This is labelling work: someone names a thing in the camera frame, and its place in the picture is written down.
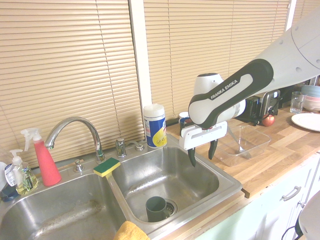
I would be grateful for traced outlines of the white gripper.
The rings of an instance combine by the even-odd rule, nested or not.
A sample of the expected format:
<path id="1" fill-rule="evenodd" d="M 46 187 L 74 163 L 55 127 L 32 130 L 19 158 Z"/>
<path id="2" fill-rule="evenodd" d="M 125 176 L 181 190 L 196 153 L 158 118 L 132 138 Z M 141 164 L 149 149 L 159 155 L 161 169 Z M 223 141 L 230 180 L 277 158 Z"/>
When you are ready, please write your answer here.
<path id="1" fill-rule="evenodd" d="M 200 145 L 210 142 L 208 151 L 208 158 L 213 159 L 215 151 L 218 146 L 219 138 L 222 138 L 227 133 L 228 123 L 226 121 L 217 123 L 210 129 L 203 130 L 197 125 L 191 125 L 181 130 L 179 145 L 184 149 L 188 150 L 188 157 L 193 167 L 196 166 L 196 148 Z"/>

